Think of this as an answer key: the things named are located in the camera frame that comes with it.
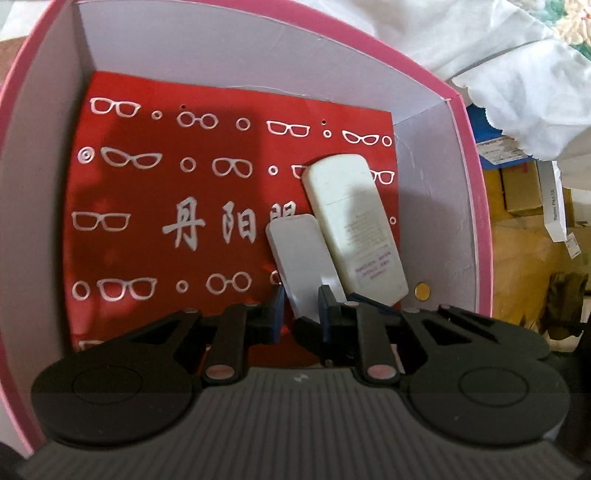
small white remote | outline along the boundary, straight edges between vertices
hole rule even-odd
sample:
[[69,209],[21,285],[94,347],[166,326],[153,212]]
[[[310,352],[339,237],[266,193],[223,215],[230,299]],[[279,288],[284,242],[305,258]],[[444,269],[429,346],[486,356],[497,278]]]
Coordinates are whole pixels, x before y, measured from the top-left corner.
[[267,238],[285,293],[297,318],[320,322],[318,289],[330,286],[339,302],[346,300],[335,265],[316,219],[306,213],[272,220]]

red poster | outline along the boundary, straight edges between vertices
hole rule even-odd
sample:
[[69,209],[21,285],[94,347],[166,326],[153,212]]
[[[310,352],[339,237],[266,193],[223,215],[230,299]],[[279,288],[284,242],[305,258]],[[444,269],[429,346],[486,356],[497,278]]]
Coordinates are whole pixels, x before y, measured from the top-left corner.
[[311,213],[301,174],[339,153],[366,158],[398,241],[389,112],[95,73],[64,205],[74,347],[180,309],[264,301],[278,280],[266,225]]

black plastic mount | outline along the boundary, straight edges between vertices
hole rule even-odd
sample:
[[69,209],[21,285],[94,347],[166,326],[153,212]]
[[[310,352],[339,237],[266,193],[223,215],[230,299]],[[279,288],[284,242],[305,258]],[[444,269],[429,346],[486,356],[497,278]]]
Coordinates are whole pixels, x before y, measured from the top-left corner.
[[532,442],[569,410],[568,387],[544,363],[550,349],[534,332],[449,305],[396,312],[359,295],[338,303],[328,286],[319,310],[320,324],[296,320],[300,344],[325,364],[355,367],[364,383],[400,384],[417,417],[455,439]]
[[[395,388],[446,436],[519,445],[557,429],[569,410],[569,390],[533,332],[448,305],[397,312],[359,295],[339,303],[328,286],[318,302],[320,323],[297,319],[296,341],[327,366],[352,367],[365,385]],[[50,366],[33,385],[33,407],[50,438],[77,447],[153,436],[203,388],[245,378],[248,348],[278,340],[283,311],[277,287],[265,304],[232,305],[220,316],[174,313]]]
[[248,348],[279,340],[283,312],[278,286],[265,304],[232,305],[212,317],[176,312],[68,356],[35,380],[37,418],[49,438],[82,447],[155,435],[180,419],[202,388],[240,380]]

pink box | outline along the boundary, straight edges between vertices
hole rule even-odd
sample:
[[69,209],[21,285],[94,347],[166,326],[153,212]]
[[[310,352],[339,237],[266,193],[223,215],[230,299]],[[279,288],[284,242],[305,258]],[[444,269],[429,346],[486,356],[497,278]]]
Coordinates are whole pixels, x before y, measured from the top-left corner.
[[288,0],[54,0],[0,100],[0,383],[23,448],[44,441],[35,376],[66,350],[61,215],[71,134],[94,70],[259,89],[392,112],[403,306],[489,315],[492,241],[460,95],[384,43]]

cardboard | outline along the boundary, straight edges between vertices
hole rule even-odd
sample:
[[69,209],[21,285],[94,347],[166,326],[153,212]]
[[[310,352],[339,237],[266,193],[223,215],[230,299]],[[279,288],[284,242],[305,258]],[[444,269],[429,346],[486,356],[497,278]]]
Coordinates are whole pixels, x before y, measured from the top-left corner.
[[518,216],[542,213],[542,192],[535,161],[501,169],[507,211]]
[[553,242],[566,242],[566,210],[557,163],[555,161],[538,162],[538,175],[546,230]]

